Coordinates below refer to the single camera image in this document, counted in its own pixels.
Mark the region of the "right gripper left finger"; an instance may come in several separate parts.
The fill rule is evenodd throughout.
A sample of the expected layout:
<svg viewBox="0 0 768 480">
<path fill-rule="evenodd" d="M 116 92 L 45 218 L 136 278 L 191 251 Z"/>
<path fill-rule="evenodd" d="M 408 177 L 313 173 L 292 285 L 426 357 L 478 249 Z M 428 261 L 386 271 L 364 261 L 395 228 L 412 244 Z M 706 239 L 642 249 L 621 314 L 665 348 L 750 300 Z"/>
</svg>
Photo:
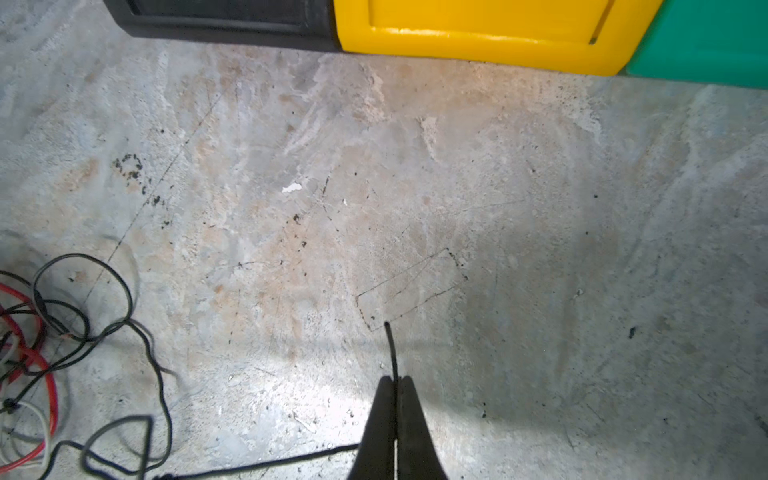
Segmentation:
<svg viewBox="0 0 768 480">
<path fill-rule="evenodd" d="M 365 425 L 349 480 L 395 477 L 396 393 L 394 381 L 383 376 Z"/>
</svg>

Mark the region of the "yellow plastic bin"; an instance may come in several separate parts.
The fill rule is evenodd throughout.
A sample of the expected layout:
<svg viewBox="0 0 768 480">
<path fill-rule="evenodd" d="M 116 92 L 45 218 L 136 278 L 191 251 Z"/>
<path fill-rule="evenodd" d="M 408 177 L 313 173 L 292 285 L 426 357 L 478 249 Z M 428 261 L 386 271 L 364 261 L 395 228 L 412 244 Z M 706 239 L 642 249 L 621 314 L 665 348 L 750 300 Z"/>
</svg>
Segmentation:
<svg viewBox="0 0 768 480">
<path fill-rule="evenodd" d="M 375 1 L 333 4 L 346 52 L 461 59 L 614 76 L 658 1 Z"/>
</svg>

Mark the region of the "black plastic bin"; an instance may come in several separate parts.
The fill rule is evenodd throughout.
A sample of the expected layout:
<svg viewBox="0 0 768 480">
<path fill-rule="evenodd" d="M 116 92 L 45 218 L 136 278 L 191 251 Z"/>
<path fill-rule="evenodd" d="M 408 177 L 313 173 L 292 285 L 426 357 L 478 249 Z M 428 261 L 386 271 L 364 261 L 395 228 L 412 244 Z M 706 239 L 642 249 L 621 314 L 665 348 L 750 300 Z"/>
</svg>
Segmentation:
<svg viewBox="0 0 768 480">
<path fill-rule="evenodd" d="M 342 50 L 331 1 L 105 0 L 116 24 L 138 38 Z"/>
</svg>

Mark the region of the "green plastic bin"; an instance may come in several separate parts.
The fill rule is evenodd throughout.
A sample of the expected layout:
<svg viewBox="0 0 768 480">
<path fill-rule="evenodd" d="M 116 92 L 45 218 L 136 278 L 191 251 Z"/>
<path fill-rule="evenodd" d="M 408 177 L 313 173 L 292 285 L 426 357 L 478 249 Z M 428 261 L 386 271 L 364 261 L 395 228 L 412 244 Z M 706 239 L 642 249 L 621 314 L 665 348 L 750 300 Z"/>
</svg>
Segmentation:
<svg viewBox="0 0 768 480">
<path fill-rule="evenodd" d="M 632 59 L 629 76 L 765 89 L 765 0 L 662 3 Z"/>
</svg>

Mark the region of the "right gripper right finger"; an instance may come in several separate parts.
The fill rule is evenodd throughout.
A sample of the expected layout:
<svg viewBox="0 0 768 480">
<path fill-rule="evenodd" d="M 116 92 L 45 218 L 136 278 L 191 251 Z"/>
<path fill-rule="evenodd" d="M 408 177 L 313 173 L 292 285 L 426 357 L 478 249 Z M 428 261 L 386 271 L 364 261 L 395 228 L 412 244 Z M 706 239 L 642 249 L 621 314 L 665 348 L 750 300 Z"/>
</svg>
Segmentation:
<svg viewBox="0 0 768 480">
<path fill-rule="evenodd" d="M 410 376 L 398 381 L 396 413 L 398 478 L 446 480 Z"/>
</svg>

